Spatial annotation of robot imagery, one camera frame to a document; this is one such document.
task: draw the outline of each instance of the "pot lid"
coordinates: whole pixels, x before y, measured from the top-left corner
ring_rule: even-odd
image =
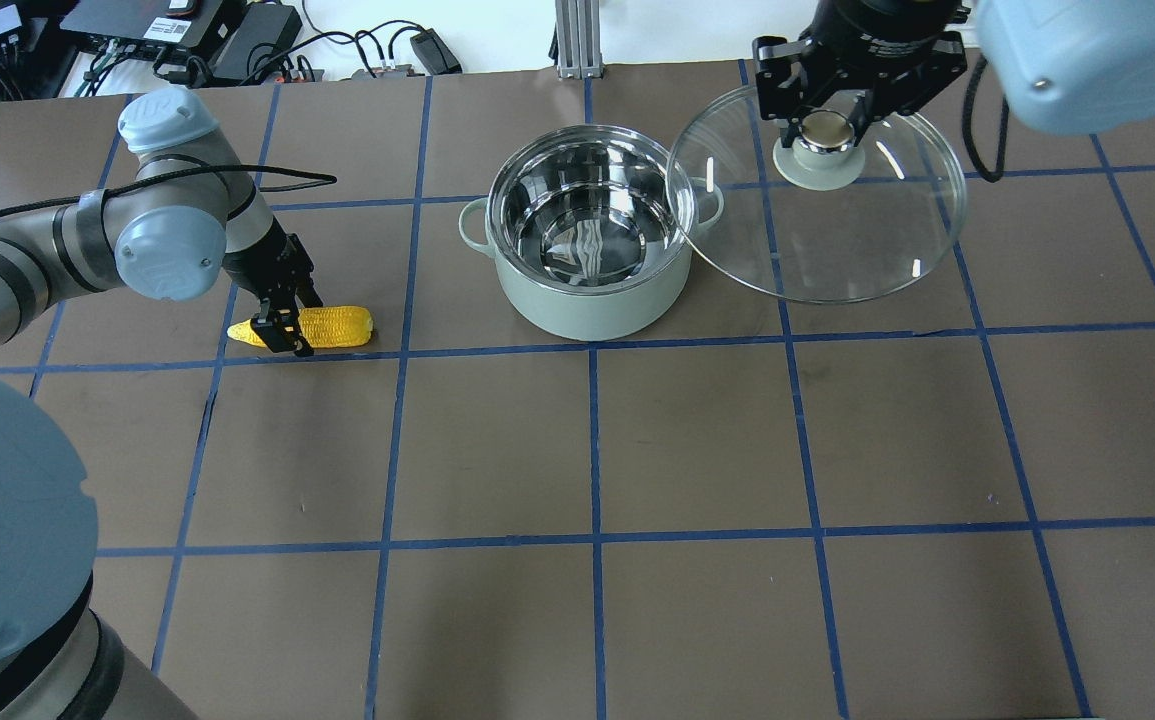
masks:
[[[675,143],[669,183],[691,178],[717,217],[686,229],[737,282],[787,300],[841,304],[907,287],[946,257],[964,224],[964,172],[921,116],[891,116],[857,141],[841,92],[781,146],[753,86],[720,96]],[[672,201],[687,196],[670,187]]]

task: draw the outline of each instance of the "power adapter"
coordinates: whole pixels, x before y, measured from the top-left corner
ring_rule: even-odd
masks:
[[[296,8],[276,3],[249,3],[248,12],[226,44],[213,59],[213,82],[210,86],[239,86],[253,70],[266,64],[266,55],[283,53],[293,46],[297,34],[301,32],[301,15]],[[274,72],[271,67],[261,76]]]
[[[423,29],[413,35],[410,42],[417,59],[422,60],[426,73],[432,74],[432,76],[448,76],[448,74],[462,72],[462,62],[457,55],[453,54],[452,50],[448,50],[448,45],[445,44],[444,38],[439,37],[434,28]]]

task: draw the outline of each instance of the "pot handle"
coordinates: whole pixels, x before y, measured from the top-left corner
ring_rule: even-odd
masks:
[[[457,216],[457,230],[462,233],[462,240],[465,245],[471,246],[471,250],[482,252],[482,254],[491,258],[493,255],[493,243],[490,242],[474,242],[471,240],[471,233],[465,229],[465,221],[471,217],[477,210],[484,210],[487,208],[489,199],[486,196],[480,196],[478,200],[471,200],[467,202],[465,208],[462,208],[462,213]]]
[[[695,187],[703,188],[706,187],[706,179],[692,178],[692,184]],[[715,223],[720,222],[720,215],[724,214],[724,191],[720,190],[718,184],[715,184],[714,188],[715,191],[711,193],[711,195],[715,195],[715,213],[710,215],[709,218],[700,220],[700,222],[696,223],[696,229],[699,229],[699,231],[701,232],[709,231],[710,228],[714,228]]]

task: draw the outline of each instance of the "light blue joint cap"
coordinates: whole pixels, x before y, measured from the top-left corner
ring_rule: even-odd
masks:
[[[0,660],[70,609],[92,573],[97,506],[83,462],[39,407],[0,383]]]
[[[208,292],[226,254],[226,231],[213,215],[167,205],[137,215],[116,242],[124,282],[154,300],[189,300]]]
[[[203,101],[179,86],[137,97],[119,114],[119,135],[136,155],[198,140],[217,127]]]

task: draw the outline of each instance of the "pot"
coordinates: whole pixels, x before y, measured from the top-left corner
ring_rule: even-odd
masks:
[[[687,233],[703,233],[723,211],[713,183],[679,168],[668,183],[668,161],[664,147],[627,128],[550,132],[462,209],[462,240],[493,259],[505,296],[537,327],[580,341],[627,336],[673,304],[688,277]],[[710,217],[699,223],[702,199]],[[477,211],[486,243],[467,229]]]

